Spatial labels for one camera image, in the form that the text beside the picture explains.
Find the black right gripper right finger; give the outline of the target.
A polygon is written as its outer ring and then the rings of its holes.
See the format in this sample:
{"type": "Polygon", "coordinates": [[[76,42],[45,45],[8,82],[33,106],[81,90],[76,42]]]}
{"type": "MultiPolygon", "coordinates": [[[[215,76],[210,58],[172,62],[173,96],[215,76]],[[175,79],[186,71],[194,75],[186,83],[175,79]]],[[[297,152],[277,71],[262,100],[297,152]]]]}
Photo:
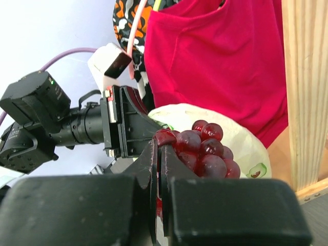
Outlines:
{"type": "Polygon", "coordinates": [[[310,245],[294,191],[278,179],[200,178],[160,148],[160,195],[169,245],[310,245]]]}

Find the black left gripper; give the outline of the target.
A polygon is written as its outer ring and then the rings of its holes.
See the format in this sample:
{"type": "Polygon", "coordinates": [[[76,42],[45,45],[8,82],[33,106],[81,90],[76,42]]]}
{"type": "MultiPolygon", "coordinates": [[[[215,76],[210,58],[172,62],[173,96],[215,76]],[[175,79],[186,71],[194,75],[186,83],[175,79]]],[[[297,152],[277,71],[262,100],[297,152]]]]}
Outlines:
{"type": "Polygon", "coordinates": [[[60,131],[50,133],[49,137],[56,146],[71,150],[76,145],[103,143],[109,157],[138,157],[161,126],[148,116],[137,89],[128,86],[119,88],[119,137],[117,124],[110,122],[106,99],[88,102],[82,107],[83,101],[96,94],[101,95],[101,92],[92,90],[82,96],[78,107],[70,109],[60,121],[60,131]]]}

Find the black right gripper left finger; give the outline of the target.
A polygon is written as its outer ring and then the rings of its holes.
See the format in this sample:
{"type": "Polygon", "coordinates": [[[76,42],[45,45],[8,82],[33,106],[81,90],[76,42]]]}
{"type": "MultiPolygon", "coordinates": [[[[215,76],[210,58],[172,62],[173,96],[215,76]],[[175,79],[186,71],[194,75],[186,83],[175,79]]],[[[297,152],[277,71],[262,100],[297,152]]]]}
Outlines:
{"type": "Polygon", "coordinates": [[[1,245],[155,245],[157,142],[119,174],[30,177],[1,204],[1,245]]]}

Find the pink clothes hanger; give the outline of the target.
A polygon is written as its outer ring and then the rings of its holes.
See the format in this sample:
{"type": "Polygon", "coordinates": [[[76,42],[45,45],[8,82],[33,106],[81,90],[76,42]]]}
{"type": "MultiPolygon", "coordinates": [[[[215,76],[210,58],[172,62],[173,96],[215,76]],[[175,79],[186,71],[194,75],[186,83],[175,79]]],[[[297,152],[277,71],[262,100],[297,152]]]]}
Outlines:
{"type": "Polygon", "coordinates": [[[134,61],[133,61],[133,47],[134,47],[134,40],[138,29],[138,24],[141,19],[142,12],[146,6],[146,3],[147,0],[139,1],[137,9],[135,10],[133,15],[132,26],[131,26],[128,44],[127,44],[127,54],[131,58],[131,62],[129,64],[129,76],[131,79],[135,79],[137,82],[140,81],[140,78],[138,76],[137,77],[135,76],[134,61]]]}

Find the green clothes hanger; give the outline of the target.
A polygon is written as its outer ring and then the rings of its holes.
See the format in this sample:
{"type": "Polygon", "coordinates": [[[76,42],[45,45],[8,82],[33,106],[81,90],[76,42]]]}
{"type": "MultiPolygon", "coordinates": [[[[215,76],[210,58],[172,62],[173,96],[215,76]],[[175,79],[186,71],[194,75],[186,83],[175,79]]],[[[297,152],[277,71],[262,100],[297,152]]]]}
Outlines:
{"type": "Polygon", "coordinates": [[[159,11],[162,0],[155,0],[153,5],[153,11],[159,11]]]}

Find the green avocado print plastic bag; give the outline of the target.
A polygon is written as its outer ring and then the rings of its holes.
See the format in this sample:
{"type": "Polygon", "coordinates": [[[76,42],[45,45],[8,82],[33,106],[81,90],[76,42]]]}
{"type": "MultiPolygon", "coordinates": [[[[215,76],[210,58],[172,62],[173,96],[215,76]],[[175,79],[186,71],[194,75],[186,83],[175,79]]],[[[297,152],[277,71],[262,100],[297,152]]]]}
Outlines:
{"type": "Polygon", "coordinates": [[[248,129],[220,113],[190,104],[176,104],[156,108],[148,116],[160,126],[179,132],[191,129],[200,119],[216,123],[223,129],[221,143],[232,150],[242,178],[272,177],[269,154],[262,142],[248,129]]]}

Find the black white patterned garment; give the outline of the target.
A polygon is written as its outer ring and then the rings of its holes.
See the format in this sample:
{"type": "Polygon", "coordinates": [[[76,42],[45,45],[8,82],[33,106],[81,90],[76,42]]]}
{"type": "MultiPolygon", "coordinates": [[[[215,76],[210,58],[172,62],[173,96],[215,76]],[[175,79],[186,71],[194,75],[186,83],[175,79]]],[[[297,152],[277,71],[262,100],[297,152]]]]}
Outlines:
{"type": "Polygon", "coordinates": [[[150,88],[149,79],[146,73],[144,62],[144,46],[134,46],[132,50],[134,78],[137,82],[137,88],[140,97],[145,105],[150,107],[153,104],[153,94],[150,88]]]}

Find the magenta red shirt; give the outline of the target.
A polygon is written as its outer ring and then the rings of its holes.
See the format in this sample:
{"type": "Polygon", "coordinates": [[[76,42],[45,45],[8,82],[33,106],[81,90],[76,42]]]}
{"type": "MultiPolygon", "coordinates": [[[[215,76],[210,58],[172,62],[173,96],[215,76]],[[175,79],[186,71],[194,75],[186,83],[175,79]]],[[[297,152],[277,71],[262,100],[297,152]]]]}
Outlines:
{"type": "Polygon", "coordinates": [[[288,125],[281,1],[179,1],[153,11],[144,60],[156,107],[216,111],[266,147],[288,125]]]}

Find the red grape bunch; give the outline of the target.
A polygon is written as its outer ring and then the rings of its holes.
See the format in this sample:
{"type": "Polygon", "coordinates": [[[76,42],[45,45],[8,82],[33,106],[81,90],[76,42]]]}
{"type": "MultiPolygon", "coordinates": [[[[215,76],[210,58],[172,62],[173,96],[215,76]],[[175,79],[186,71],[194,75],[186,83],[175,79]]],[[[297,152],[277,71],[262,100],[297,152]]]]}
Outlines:
{"type": "Polygon", "coordinates": [[[241,177],[232,150],[221,143],[223,129],[219,124],[199,119],[190,130],[160,129],[153,138],[158,146],[171,145],[178,159],[199,177],[241,177]]]}

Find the wooden clothes rack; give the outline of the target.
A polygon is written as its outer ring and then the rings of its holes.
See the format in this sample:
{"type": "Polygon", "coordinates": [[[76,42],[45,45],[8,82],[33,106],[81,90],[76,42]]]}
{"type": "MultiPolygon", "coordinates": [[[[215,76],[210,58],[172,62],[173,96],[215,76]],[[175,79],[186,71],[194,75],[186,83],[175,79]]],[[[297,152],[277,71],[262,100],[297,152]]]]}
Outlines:
{"type": "Polygon", "coordinates": [[[327,1],[283,1],[282,22],[289,126],[268,152],[306,203],[327,194],[327,1]]]}

